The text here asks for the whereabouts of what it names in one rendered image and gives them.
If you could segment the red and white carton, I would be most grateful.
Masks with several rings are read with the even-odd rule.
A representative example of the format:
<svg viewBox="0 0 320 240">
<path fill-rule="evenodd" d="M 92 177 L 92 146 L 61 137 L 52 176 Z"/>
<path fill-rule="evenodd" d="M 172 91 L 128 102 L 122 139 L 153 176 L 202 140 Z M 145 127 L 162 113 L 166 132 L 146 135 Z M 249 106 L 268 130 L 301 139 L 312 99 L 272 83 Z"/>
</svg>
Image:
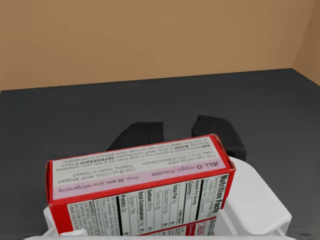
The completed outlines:
<svg viewBox="0 0 320 240">
<path fill-rule="evenodd" d="M 212 236 L 236 172 L 209 134 L 51 160 L 46 197 L 58 234 Z"/>
</svg>

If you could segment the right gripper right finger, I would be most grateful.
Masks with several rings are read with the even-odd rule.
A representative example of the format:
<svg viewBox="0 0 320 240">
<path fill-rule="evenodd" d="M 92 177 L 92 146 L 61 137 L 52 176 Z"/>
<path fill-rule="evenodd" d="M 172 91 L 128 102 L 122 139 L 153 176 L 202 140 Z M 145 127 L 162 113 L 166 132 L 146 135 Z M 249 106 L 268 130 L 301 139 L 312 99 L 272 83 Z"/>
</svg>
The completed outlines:
<svg viewBox="0 0 320 240">
<path fill-rule="evenodd" d="M 216 134 L 236 167 L 224 208 L 218 213 L 217 236 L 284 236 L 292 215 L 258 172 L 246 163 L 247 151 L 232 124 L 220 117 L 198 115 L 193 137 Z"/>
</svg>

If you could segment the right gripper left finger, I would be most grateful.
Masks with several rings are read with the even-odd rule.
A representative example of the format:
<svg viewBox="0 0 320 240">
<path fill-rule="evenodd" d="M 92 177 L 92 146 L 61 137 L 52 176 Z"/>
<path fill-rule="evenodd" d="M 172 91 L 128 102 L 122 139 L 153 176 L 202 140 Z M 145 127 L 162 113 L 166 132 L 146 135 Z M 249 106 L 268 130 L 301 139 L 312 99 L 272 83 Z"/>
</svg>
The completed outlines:
<svg viewBox="0 0 320 240">
<path fill-rule="evenodd" d="M 135 122 L 128 126 L 106 149 L 120 150 L 164 142 L 163 122 Z"/>
</svg>

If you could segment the tall board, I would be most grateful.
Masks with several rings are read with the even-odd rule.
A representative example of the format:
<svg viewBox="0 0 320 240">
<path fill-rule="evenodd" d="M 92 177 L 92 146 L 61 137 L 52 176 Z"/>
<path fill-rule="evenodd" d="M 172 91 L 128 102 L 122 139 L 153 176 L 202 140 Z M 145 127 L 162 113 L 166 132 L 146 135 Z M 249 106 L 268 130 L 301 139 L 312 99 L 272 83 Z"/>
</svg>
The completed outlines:
<svg viewBox="0 0 320 240">
<path fill-rule="evenodd" d="M 292 68 L 315 0 L 0 0 L 0 91 Z"/>
</svg>

